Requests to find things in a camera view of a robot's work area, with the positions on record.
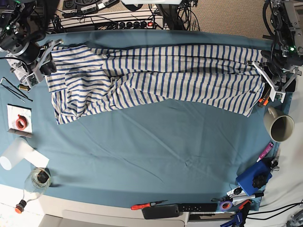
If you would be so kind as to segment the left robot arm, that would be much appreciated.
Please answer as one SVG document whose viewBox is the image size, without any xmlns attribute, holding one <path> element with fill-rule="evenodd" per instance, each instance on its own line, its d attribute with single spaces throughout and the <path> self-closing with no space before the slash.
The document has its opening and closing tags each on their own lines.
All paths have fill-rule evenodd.
<svg viewBox="0 0 303 227">
<path fill-rule="evenodd" d="M 269 77 L 282 86 L 284 74 L 303 65 L 303 31 L 291 0 L 266 0 L 262 17 L 272 44 L 261 55 L 268 60 Z"/>
</svg>

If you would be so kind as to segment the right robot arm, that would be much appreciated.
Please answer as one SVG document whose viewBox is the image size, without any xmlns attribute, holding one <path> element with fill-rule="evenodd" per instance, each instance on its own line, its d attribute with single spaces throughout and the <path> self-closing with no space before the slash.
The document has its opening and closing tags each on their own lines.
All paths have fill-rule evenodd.
<svg viewBox="0 0 303 227">
<path fill-rule="evenodd" d="M 29 23 L 38 4 L 43 15 Z M 11 59 L 19 61 L 28 73 L 41 56 L 37 42 L 45 38 L 58 4 L 58 0 L 8 0 L 0 15 L 0 50 L 12 54 Z"/>
</svg>

